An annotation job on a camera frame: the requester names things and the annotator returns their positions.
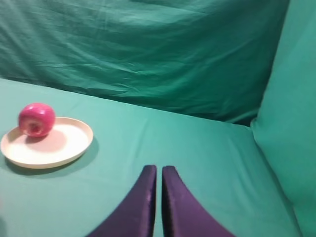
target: green cloth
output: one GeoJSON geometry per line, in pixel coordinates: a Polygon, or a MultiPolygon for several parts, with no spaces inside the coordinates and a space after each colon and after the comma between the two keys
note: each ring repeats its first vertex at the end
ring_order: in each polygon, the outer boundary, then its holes
{"type": "Polygon", "coordinates": [[[316,1],[292,0],[255,139],[305,237],[316,236],[316,1]]]}
{"type": "Polygon", "coordinates": [[[54,170],[12,166],[0,155],[1,237],[84,237],[158,166],[155,237],[162,237],[161,168],[175,165],[188,188],[236,237],[300,237],[289,204],[249,127],[0,79],[0,135],[34,101],[87,122],[94,141],[54,170]]]}
{"type": "Polygon", "coordinates": [[[0,0],[0,76],[247,123],[288,0],[0,0]]]}

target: red apple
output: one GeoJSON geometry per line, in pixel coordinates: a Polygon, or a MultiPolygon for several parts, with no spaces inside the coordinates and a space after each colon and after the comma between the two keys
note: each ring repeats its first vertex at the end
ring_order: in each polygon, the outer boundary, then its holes
{"type": "Polygon", "coordinates": [[[46,136],[54,126],[55,112],[43,103],[31,103],[19,114],[20,131],[30,137],[46,136]]]}

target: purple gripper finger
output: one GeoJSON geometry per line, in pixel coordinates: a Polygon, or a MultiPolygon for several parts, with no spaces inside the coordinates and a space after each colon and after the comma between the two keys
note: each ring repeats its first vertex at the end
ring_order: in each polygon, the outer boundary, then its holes
{"type": "Polygon", "coordinates": [[[174,166],[162,169],[161,198],[165,237],[234,237],[196,200],[174,166]]]}
{"type": "Polygon", "coordinates": [[[155,165],[146,165],[113,213],[87,237],[152,237],[156,214],[155,165]]]}

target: green fabric wall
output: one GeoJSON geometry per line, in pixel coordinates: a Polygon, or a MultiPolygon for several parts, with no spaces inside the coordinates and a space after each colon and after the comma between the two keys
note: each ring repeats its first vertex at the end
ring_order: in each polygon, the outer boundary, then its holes
{"type": "Polygon", "coordinates": [[[316,1],[292,0],[255,139],[292,202],[305,237],[316,237],[316,1]]]}
{"type": "Polygon", "coordinates": [[[0,76],[230,122],[257,114],[288,0],[0,0],[0,76]]]}

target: plate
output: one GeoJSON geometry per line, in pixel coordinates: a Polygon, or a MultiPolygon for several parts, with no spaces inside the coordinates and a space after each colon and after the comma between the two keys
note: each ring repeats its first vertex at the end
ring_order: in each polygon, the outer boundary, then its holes
{"type": "Polygon", "coordinates": [[[93,131],[86,123],[74,118],[56,117],[47,136],[28,137],[16,127],[3,136],[0,148],[4,156],[18,166],[46,169],[76,160],[92,140],[93,131]]]}

